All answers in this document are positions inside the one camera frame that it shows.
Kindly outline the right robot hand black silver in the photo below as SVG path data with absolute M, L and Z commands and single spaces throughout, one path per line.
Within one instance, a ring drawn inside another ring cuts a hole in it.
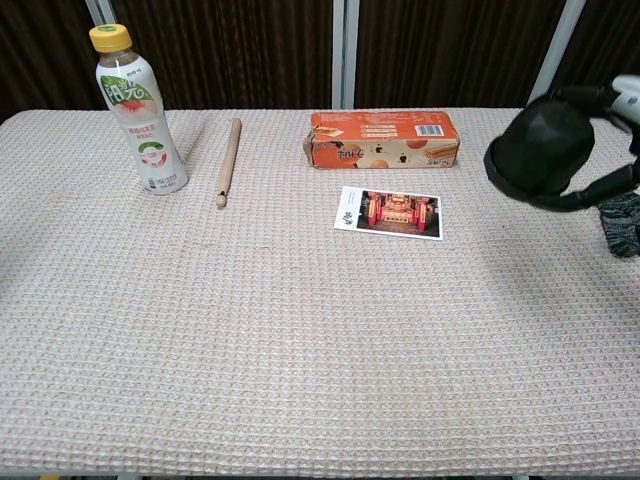
M 604 86 L 568 86 L 531 102 L 535 183 L 526 201 L 541 209 L 570 212 L 595 206 L 639 186 L 639 162 L 624 165 L 568 193 L 573 176 L 595 145 L 593 118 L 631 133 L 629 151 L 639 155 L 639 77 L 619 75 Z

